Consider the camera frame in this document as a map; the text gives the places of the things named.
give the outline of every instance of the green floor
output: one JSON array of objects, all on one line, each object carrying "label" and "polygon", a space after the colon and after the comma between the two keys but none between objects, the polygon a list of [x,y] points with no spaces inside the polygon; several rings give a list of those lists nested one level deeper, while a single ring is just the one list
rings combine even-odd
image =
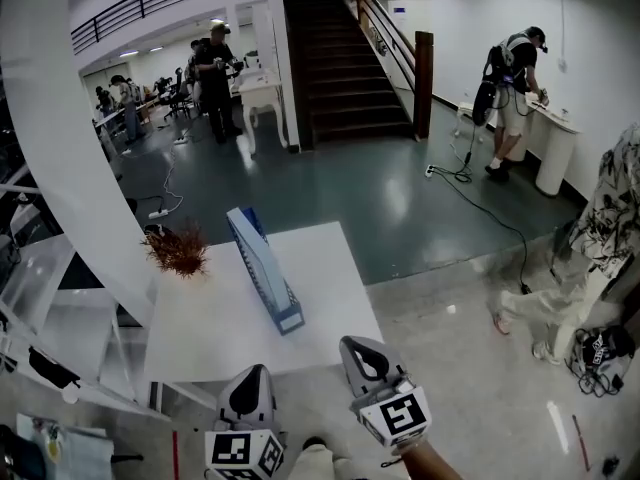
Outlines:
[{"label": "green floor", "polygon": [[[236,123],[242,122],[236,108]],[[156,115],[162,115],[159,109]],[[155,121],[162,124],[162,119]],[[518,236],[465,202],[442,179],[424,177],[427,164],[458,169],[449,146],[455,113],[434,103],[431,137],[354,142],[313,153],[291,155],[277,139],[272,113],[260,114],[257,155],[246,153],[246,139],[216,144],[206,118],[170,121],[135,147],[137,158],[124,160],[120,182],[126,197],[163,194],[173,138],[188,131],[191,142],[176,146],[176,168],[170,188],[184,196],[178,210],[154,221],[179,227],[195,219],[212,244],[232,240],[225,212],[252,206],[267,233],[339,221],[365,284],[404,277],[455,261],[504,249]],[[470,121],[464,123],[456,146],[464,156],[469,147]],[[548,198],[534,186],[535,173],[526,167],[511,171],[505,185],[486,179],[483,167],[491,159],[488,132],[476,142],[471,161],[473,181],[457,184],[465,195],[518,228],[527,239],[549,233],[575,217],[579,204],[563,196]],[[175,200],[166,196],[166,206]],[[136,217],[141,225],[158,200],[141,201]]]}]

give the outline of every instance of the office chair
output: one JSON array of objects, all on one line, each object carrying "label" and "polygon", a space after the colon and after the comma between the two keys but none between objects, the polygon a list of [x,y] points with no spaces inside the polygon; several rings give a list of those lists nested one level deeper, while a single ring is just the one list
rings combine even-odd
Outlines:
[{"label": "office chair", "polygon": [[164,116],[165,121],[169,116],[178,117],[178,113],[181,110],[188,119],[191,119],[191,112],[188,106],[188,103],[191,101],[191,97],[188,92],[185,94],[182,85],[182,68],[178,68],[176,69],[176,84],[171,86],[171,96],[169,97],[169,106],[171,107],[171,110],[166,116]]}]

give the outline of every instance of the baseboard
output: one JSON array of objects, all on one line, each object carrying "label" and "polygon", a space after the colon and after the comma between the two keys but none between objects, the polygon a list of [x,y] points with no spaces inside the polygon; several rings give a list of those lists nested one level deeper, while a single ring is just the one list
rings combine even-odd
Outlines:
[{"label": "baseboard", "polygon": [[[442,98],[440,96],[437,96],[435,94],[433,94],[432,97],[433,97],[434,100],[436,100],[438,103],[441,103],[445,107],[448,107],[451,110],[455,110],[456,112],[458,111],[458,105],[456,105],[452,101],[449,101],[449,100],[447,100],[445,98]],[[465,114],[464,117],[466,117],[467,119],[469,119],[469,121],[471,121],[471,117],[470,116]],[[487,130],[489,130],[491,133],[494,133],[496,131],[496,127],[491,125],[491,124],[488,124],[488,123],[485,126],[485,128]],[[540,160],[531,151],[527,150],[527,152],[525,154],[525,157],[524,157],[524,160],[521,163],[526,165],[528,168],[530,168],[530,169],[532,169],[532,170],[537,172],[538,169],[540,169],[540,164],[542,163],[542,160]],[[569,199],[571,201],[574,201],[576,204],[578,204],[580,206],[584,206],[588,202],[588,199],[586,199],[580,192],[578,192],[566,180],[562,180],[562,184],[560,185],[560,192],[567,199]]]}]

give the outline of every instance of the polished floor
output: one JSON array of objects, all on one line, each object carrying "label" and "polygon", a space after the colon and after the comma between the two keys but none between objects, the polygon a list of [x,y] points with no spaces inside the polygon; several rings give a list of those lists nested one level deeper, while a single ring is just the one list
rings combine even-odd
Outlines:
[{"label": "polished floor", "polygon": [[[547,241],[531,244],[525,271],[532,288],[553,280],[545,266]],[[367,288],[387,344],[403,356],[414,380],[424,387],[433,425],[429,440],[459,471],[473,480],[600,479],[606,457],[624,474],[640,447],[640,362],[634,361],[617,396],[583,395],[564,366],[534,359],[536,330],[518,322],[512,334],[497,333],[491,311],[499,290],[515,289],[513,264],[521,250],[459,262]],[[600,303],[590,324],[615,316]],[[337,453],[350,456],[358,477],[406,479],[401,465],[381,469],[389,452],[379,446],[348,410],[351,393],[339,366],[316,368],[275,378],[278,418],[289,433],[287,462],[295,460],[310,435],[328,437]],[[220,384],[203,384],[217,394]],[[66,405],[23,377],[0,377],[0,421],[11,424],[17,411],[55,417],[63,424],[106,428],[117,453],[142,453],[143,463],[114,466],[118,480],[173,479],[172,431],[178,432],[180,478],[203,478],[204,434],[211,411],[165,391],[163,423],[79,402]],[[558,408],[554,423],[549,406]],[[572,416],[579,421],[589,460],[585,471]],[[284,480],[282,475],[276,480]]]},{"label": "polished floor", "polygon": [[[236,123],[241,124],[240,108]],[[165,207],[177,200],[162,185],[171,165],[171,144],[185,135],[187,144],[173,148],[175,170],[168,186],[183,196],[180,207],[153,221],[180,227],[196,220],[212,244],[232,240],[225,213],[252,206],[267,233],[339,221],[366,285],[402,278],[513,246],[512,231],[497,225],[464,201],[444,180],[424,177],[428,164],[458,170],[460,161],[449,143],[455,113],[434,103],[431,137],[420,143],[407,139],[340,144],[313,153],[291,155],[280,146],[273,113],[260,114],[257,155],[251,157],[244,136],[216,144],[206,118],[169,120],[166,128],[158,109],[156,129],[123,159],[120,182],[126,197],[164,195]],[[459,155],[469,148],[472,126],[463,125],[455,141]],[[511,171],[511,181],[488,180],[484,166],[492,155],[492,139],[482,133],[470,163],[472,182],[456,186],[505,224],[529,240],[551,232],[574,218],[579,203],[560,195],[548,198],[534,186],[535,173],[526,167]],[[141,225],[159,207],[159,199],[139,202]]]}]

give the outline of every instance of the beige shorts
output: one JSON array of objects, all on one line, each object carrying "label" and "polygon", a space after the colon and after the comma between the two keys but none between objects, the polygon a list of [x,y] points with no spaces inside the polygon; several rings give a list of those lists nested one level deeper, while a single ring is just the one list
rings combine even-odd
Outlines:
[{"label": "beige shorts", "polygon": [[527,99],[524,94],[516,91],[513,86],[500,87],[500,102],[498,103],[499,128],[505,128],[509,137],[522,135],[527,110]]}]

